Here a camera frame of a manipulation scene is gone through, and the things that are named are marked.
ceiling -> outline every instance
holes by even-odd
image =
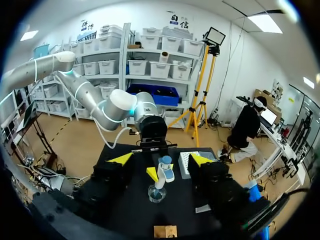
[[[21,32],[12,48],[12,54],[33,49],[52,29],[81,13],[101,6],[130,1],[135,0],[44,0],[25,22],[30,25],[29,31],[39,30],[38,34],[33,39],[20,42],[19,39],[23,35]],[[192,5],[220,15],[231,20],[240,28],[244,22],[243,14],[250,16],[267,10],[279,9],[276,0],[171,0],[171,2]],[[316,74],[319,72],[305,35],[297,24],[289,21],[285,14],[271,14],[270,16],[283,34],[261,32],[250,20],[244,22],[243,29],[256,38],[277,59],[292,85],[320,103],[317,86],[313,90],[303,83],[303,77],[315,82]]]

wooden floor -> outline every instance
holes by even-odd
[[[52,148],[58,157],[63,160],[66,167],[67,175],[73,177],[85,177],[93,172],[93,166],[96,164],[100,153],[104,147],[104,142],[97,130],[95,123],[91,120],[69,121],[69,119],[59,116],[48,116],[42,114],[39,117],[39,123],[42,127],[46,138],[51,142]],[[113,142],[121,128],[119,127],[114,132],[105,132],[104,136],[107,141]],[[215,153],[224,145],[230,130],[228,128],[219,128],[218,130],[199,129],[199,144],[200,147],[212,148]],[[44,151],[44,147],[38,139],[36,132],[31,128],[27,135],[27,140],[31,145],[31,149],[24,151],[33,152],[35,157],[39,159]],[[129,135],[124,132],[119,138],[119,143],[135,145],[139,140],[137,135]],[[183,132],[182,129],[171,128],[169,129],[166,139],[172,143],[177,143],[178,147],[188,148],[195,147],[195,142],[191,139],[189,134]],[[259,167],[263,156],[269,157],[275,149],[273,143],[269,142],[268,138],[257,138],[254,144],[259,149],[259,154],[255,156],[257,162],[256,166]],[[277,166],[282,167],[283,163],[279,160]],[[245,185],[249,182],[249,177],[252,170],[250,159],[246,158],[241,162],[230,164],[230,173],[233,178],[240,184]],[[276,179],[267,181],[268,178],[262,179],[266,186],[265,196],[271,202],[274,202],[283,192],[285,192],[297,178],[283,178],[282,172],[277,174]],[[306,179],[305,186],[308,186],[309,180]],[[290,201],[282,210],[282,212],[275,218],[275,225],[270,227],[270,235],[272,236],[276,230],[280,229],[288,220],[288,218],[295,211],[297,206],[303,200],[304,194],[295,194],[290,198]]]

